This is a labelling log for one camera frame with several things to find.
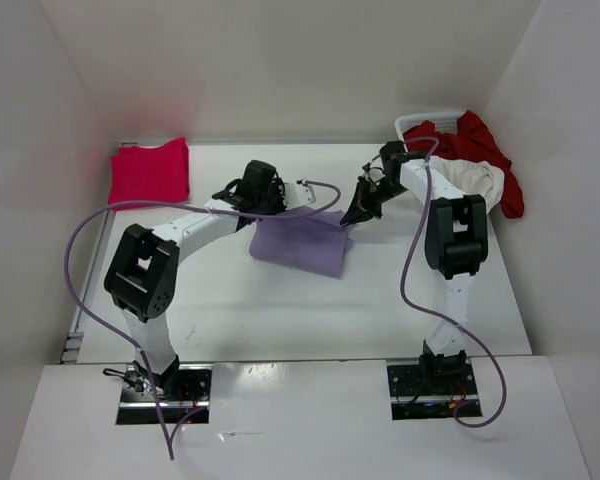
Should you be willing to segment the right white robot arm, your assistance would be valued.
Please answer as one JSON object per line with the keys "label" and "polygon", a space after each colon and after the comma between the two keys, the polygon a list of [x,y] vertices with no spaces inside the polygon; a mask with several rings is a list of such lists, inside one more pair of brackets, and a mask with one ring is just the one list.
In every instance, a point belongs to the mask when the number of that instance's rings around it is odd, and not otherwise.
{"label": "right white robot arm", "polygon": [[363,166],[353,198],[340,220],[353,226],[382,217],[384,203],[412,193],[423,206],[415,240],[424,240],[424,257],[439,286],[433,307],[422,313],[439,320],[423,341],[414,397],[440,395],[459,381],[466,364],[463,331],[470,287],[488,255],[486,201],[454,186],[433,167],[425,152],[410,151],[401,141],[382,146]]}

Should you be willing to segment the lavender t shirt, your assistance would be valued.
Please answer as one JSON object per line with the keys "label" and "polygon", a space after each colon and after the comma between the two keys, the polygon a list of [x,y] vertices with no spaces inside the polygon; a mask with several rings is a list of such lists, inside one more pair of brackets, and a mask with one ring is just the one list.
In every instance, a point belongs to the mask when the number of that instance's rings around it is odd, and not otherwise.
{"label": "lavender t shirt", "polygon": [[314,213],[291,220],[261,220],[249,246],[252,258],[302,271],[339,278],[352,248],[349,228],[340,224],[341,210]]}

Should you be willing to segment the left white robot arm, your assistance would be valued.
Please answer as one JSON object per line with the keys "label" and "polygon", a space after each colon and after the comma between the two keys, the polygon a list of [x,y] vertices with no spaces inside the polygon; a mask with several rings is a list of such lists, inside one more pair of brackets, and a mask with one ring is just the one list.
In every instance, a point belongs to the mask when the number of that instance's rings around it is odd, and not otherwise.
{"label": "left white robot arm", "polygon": [[253,160],[241,178],[213,194],[201,211],[155,227],[133,224],[125,229],[104,288],[124,315],[134,341],[135,368],[153,397],[168,399],[179,387],[180,361],[166,312],[180,263],[252,223],[251,215],[277,215],[291,205],[292,186],[275,167]]}

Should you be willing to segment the pink t shirt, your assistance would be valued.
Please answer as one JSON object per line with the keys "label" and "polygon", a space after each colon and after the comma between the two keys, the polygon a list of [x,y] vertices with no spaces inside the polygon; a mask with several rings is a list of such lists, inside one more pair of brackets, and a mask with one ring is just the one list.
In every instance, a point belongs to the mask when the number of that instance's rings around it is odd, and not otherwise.
{"label": "pink t shirt", "polygon": [[111,169],[109,204],[189,199],[189,148],[183,137],[155,148],[120,147],[111,157]]}

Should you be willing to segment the cream white t shirt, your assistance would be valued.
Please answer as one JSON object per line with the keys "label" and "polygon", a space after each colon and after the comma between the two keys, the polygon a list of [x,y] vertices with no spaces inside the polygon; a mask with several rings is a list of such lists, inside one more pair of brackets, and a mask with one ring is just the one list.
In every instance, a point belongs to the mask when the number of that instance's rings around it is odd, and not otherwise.
{"label": "cream white t shirt", "polygon": [[430,166],[454,187],[466,194],[481,195],[489,213],[500,203],[504,194],[505,174],[486,161],[471,162],[464,159],[449,160],[434,156]]}

